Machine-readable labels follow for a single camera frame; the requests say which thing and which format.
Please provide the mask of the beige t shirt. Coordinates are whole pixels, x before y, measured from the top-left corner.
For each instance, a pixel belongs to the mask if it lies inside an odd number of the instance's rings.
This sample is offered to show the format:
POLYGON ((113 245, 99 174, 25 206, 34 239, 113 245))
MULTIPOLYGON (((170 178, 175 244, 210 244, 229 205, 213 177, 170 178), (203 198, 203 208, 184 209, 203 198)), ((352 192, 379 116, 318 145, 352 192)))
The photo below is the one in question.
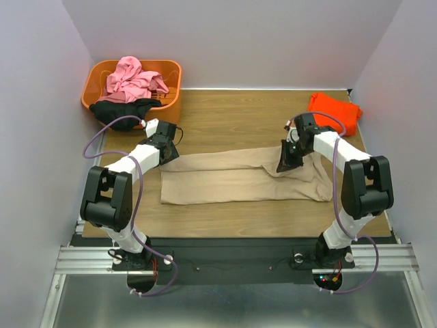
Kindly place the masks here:
POLYGON ((265 200, 329 202, 333 184, 319 154, 277 172, 280 147, 186 154, 161 167, 163 204, 191 205, 265 200))

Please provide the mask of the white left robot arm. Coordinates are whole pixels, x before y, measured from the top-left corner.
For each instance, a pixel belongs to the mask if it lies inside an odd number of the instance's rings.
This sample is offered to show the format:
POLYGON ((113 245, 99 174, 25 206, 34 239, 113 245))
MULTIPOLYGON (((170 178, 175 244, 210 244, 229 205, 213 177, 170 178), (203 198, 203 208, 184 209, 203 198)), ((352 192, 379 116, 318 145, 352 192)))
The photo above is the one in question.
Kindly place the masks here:
POLYGON ((129 154, 106 167, 93 166, 87 176, 80 216, 94 227, 105 231, 119 249, 108 254, 113 265, 127 269, 155 269, 158 259, 170 269, 175 267, 173 256, 152 249, 150 239, 135 225, 143 187, 133 202, 133 184, 143 184, 143 174, 179 157, 172 141, 144 141, 129 154))

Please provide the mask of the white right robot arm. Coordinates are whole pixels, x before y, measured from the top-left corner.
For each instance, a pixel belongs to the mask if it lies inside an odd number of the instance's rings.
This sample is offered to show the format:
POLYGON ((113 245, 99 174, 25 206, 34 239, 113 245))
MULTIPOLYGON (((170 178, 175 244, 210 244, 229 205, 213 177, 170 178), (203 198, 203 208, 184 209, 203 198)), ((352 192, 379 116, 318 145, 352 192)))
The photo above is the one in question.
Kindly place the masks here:
POLYGON ((333 164, 333 195, 337 194, 337 171, 343 174, 341 206, 334 203, 335 220, 318 237, 314 258, 329 267, 344 260, 358 233, 374 217, 391 208, 394 203, 389 160, 385 156, 371 156, 342 139, 335 131, 319 132, 310 129, 281 140, 278 172, 303 166, 303 159, 317 153, 333 164))

